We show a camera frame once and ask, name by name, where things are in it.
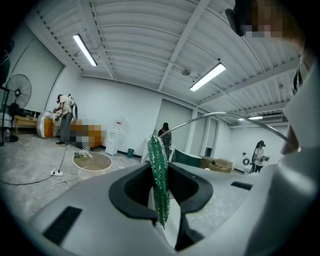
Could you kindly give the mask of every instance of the ceiling light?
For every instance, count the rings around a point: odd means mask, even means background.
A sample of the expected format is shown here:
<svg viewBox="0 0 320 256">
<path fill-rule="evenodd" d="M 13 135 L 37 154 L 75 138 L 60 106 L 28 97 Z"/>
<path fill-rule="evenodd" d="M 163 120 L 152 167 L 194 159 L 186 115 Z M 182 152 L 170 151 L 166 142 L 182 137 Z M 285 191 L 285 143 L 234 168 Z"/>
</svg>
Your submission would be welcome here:
<svg viewBox="0 0 320 256">
<path fill-rule="evenodd" d="M 219 75 L 221 72 L 225 71 L 226 67 L 219 63 L 216 65 L 213 69 L 211 69 L 208 73 L 206 73 L 203 77 L 201 77 L 197 82 L 195 82 L 191 87 L 190 91 L 195 92 L 198 90 L 201 86 L 204 86 L 206 83 L 208 83 L 211 79 Z"/>
<path fill-rule="evenodd" d="M 81 35 L 76 34 L 73 36 L 73 39 L 76 41 L 76 43 L 78 44 L 78 46 L 80 47 L 81 51 L 86 56 L 88 61 L 91 63 L 91 65 L 96 67 L 98 64 L 95 61 L 95 59 L 92 57 L 91 53 L 89 52 L 87 46 L 85 45 L 85 42 L 81 38 Z"/>
<path fill-rule="evenodd" d="M 262 116 L 253 116 L 253 117 L 249 117 L 249 119 L 251 120 L 260 120 L 262 119 L 263 117 Z"/>
</svg>

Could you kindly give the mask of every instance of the trash can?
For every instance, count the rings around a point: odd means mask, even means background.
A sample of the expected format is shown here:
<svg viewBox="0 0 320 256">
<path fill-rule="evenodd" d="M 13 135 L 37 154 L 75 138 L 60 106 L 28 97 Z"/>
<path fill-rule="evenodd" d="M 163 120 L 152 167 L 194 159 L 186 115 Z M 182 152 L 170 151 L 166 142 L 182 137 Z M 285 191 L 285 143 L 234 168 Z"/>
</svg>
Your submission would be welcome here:
<svg viewBox="0 0 320 256">
<path fill-rule="evenodd" d="M 134 149 L 129 148 L 128 149 L 128 154 L 126 155 L 128 158 L 132 158 L 134 156 Z"/>
</svg>

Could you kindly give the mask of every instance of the industrial standing fan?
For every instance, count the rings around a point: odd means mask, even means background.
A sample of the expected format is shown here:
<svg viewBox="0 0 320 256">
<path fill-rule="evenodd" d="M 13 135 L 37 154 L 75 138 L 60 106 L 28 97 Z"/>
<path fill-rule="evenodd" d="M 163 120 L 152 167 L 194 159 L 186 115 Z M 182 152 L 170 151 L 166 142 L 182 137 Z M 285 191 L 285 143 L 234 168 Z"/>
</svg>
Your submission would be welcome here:
<svg viewBox="0 0 320 256">
<path fill-rule="evenodd" d="M 9 106 L 9 115 L 11 116 L 11 130 L 13 128 L 14 116 L 21 113 L 29 102 L 32 92 L 32 87 L 29 79 L 23 74 L 15 74 L 12 76 L 6 88 L 9 90 L 7 104 Z M 10 142 L 16 142 L 18 136 L 10 135 Z"/>
</svg>

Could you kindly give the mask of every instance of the concrete floor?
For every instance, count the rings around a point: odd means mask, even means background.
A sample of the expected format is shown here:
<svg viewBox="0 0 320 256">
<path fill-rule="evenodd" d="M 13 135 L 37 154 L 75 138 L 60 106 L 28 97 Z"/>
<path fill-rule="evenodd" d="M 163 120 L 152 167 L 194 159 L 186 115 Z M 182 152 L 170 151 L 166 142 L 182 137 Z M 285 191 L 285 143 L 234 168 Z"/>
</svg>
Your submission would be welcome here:
<svg viewBox="0 0 320 256">
<path fill-rule="evenodd" d="M 28 221 L 43 206 L 79 182 L 78 168 L 72 159 L 80 149 L 73 145 L 67 148 L 58 146 L 55 145 L 56 141 L 39 138 L 36 134 L 20 134 L 17 142 L 0 147 L 0 178 L 7 183 L 24 184 L 43 180 L 50 177 L 50 171 L 54 168 L 57 171 L 61 163 L 60 171 L 68 172 L 64 173 L 63 178 L 53 176 L 35 184 L 8 185 L 1 182 L 1 196 L 11 212 L 24 221 Z M 105 154 L 105 150 L 100 147 L 93 151 Z M 123 154 L 108 156 L 112 160 L 110 172 L 140 164 L 140 159 L 127 158 Z"/>
</svg>

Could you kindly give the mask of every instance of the water cooler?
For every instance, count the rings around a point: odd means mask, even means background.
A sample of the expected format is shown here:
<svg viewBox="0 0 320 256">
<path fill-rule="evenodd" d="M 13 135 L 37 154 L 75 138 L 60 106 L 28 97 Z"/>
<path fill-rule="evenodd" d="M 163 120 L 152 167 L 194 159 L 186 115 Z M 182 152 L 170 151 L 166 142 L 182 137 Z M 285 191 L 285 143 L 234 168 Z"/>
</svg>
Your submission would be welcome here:
<svg viewBox="0 0 320 256">
<path fill-rule="evenodd" d="M 105 145 L 105 152 L 111 156 L 117 154 L 118 149 L 121 144 L 121 128 L 123 124 L 123 118 L 118 116 L 114 122 L 113 129 L 108 132 L 106 145 Z"/>
</svg>

